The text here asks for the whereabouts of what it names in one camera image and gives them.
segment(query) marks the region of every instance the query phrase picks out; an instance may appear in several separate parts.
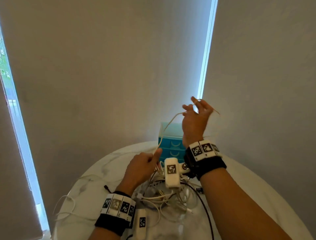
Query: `white drawer handle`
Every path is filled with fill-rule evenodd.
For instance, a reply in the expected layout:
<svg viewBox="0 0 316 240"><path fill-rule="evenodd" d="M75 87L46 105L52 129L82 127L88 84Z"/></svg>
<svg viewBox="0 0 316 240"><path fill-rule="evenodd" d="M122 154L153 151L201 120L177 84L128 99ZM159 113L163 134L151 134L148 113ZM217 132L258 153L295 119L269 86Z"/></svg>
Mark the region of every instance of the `white drawer handle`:
<svg viewBox="0 0 316 240"><path fill-rule="evenodd" d="M180 155L180 153L178 152L178 154L177 154L177 155L173 155L173 154L172 154L172 152L170 151L170 155L171 155L171 156L173 156L173 157L177 157L177 156L179 156L179 155Z"/></svg>
<svg viewBox="0 0 316 240"><path fill-rule="evenodd" d="M174 146L174 147L178 147L178 146L180 146L180 144L181 144L181 143L179 143L178 145L174 145L174 144L171 142L171 145Z"/></svg>

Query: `black wristband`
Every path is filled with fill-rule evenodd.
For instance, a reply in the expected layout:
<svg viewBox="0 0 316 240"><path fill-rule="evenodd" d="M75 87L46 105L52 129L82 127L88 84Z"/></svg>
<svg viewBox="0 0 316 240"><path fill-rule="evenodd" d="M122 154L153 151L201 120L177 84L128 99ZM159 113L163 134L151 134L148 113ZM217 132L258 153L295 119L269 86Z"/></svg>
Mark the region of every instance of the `black wristband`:
<svg viewBox="0 0 316 240"><path fill-rule="evenodd" d="M209 149L211 149L211 151L207 153L208 155L211 155L210 152L213 151L213 148L211 145L209 145ZM200 153L199 156L206 153L204 152L203 148L200 148L200 150L201 151L199 152ZM187 164L187 166L190 168L190 175L191 175L190 177L196 176L198 180L200 180L200 178L205 173L208 173L214 169L221 168L221 167L225 169L227 168L222 158L217 155L212 156L212 157L204 157L203 159L197 160L197 156L193 155L190 147L187 148L187 150L185 151L184 161Z"/></svg>
<svg viewBox="0 0 316 240"><path fill-rule="evenodd" d="M102 206L96 227L108 229L119 236L129 227L135 214L135 201L126 193L115 191L108 194Z"/></svg>

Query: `white marble table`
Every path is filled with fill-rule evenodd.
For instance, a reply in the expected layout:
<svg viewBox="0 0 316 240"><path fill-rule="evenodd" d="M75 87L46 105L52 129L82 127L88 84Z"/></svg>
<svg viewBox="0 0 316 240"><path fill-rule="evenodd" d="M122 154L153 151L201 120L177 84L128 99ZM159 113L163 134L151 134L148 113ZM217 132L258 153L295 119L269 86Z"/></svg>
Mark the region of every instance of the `white marble table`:
<svg viewBox="0 0 316 240"><path fill-rule="evenodd" d="M97 219L108 192L104 189L107 184L110 189L115 189L122 179L125 169L135 154L139 152L151 153L157 146L157 142L143 142L119 149L96 162L83 176L95 174L79 179L69 196L76 200L74 213L92 219ZM288 203L264 180L248 168L242 166L235 160L223 157L227 165L227 170L239 186L253 199L259 206L272 217L292 239L313 239L307 228L296 215ZM61 212L68 212L72 208L72 202L65 200ZM157 212L147 209L149 216L149 226L156 222ZM166 209L177 223L161 218L158 225L147 228L146 239L211 239L210 227L206 214L201 203L193 209L193 213L180 215L173 209ZM215 239L221 239L211 217ZM53 232L53 240L87 240L94 229L95 221L89 221L77 216L69 216L58 221Z"/></svg>

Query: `screw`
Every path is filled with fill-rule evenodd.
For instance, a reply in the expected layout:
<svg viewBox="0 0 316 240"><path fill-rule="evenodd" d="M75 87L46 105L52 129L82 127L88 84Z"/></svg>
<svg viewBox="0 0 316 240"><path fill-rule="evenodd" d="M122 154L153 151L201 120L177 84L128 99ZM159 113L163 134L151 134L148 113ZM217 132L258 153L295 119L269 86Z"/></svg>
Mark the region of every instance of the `screw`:
<svg viewBox="0 0 316 240"><path fill-rule="evenodd" d="M187 165L186 163L184 163L184 164L182 165L182 168L183 168L183 170L188 170L188 169L189 169L189 167L188 167L188 165Z"/></svg>

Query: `drawer organizer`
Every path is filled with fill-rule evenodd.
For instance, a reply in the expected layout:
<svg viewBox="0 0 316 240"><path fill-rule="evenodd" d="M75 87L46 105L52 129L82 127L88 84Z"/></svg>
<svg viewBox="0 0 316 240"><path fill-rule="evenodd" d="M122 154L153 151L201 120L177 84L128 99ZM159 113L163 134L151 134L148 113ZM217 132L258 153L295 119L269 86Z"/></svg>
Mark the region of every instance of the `drawer organizer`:
<svg viewBox="0 0 316 240"><path fill-rule="evenodd" d="M168 123L162 122L160 125L158 143L160 142L163 130ZM182 144L182 124L171 123L165 130L162 138L160 148L162 148L162 154L160 161L165 162L166 158L175 157L179 163L184 162L185 147Z"/></svg>

